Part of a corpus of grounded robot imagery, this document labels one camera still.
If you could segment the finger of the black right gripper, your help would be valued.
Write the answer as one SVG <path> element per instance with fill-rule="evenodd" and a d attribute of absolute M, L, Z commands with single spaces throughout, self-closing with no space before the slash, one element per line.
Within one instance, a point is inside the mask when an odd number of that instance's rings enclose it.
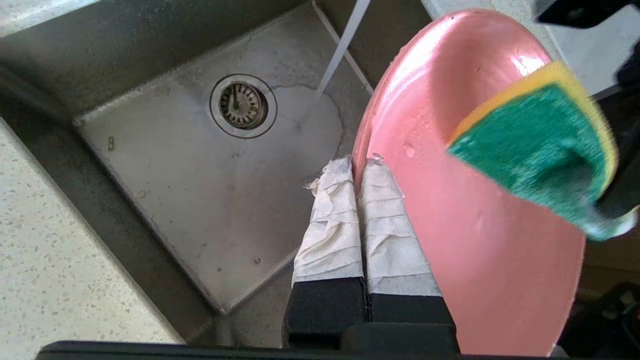
<path fill-rule="evenodd" d="M 606 218 L 627 214 L 640 202 L 640 60 L 631 55 L 615 73 L 615 84 L 596 94 L 617 146 L 614 179 L 598 201 Z"/>

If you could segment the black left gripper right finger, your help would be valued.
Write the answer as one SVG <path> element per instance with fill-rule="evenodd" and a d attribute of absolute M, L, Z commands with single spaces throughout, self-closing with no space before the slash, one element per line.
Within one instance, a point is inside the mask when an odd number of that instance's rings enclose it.
<path fill-rule="evenodd" d="M 359 349 L 381 353 L 459 353 L 457 327 L 410 222 L 391 169 L 368 159 L 359 209 L 363 220 L 369 320 Z"/>

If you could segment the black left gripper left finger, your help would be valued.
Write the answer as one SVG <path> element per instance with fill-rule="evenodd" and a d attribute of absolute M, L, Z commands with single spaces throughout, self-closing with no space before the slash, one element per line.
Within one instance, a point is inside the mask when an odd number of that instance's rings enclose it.
<path fill-rule="evenodd" d="M 342 333 L 368 319 L 351 158 L 330 161 L 307 188 L 314 201 L 294 258 L 282 344 L 339 349 Z"/>

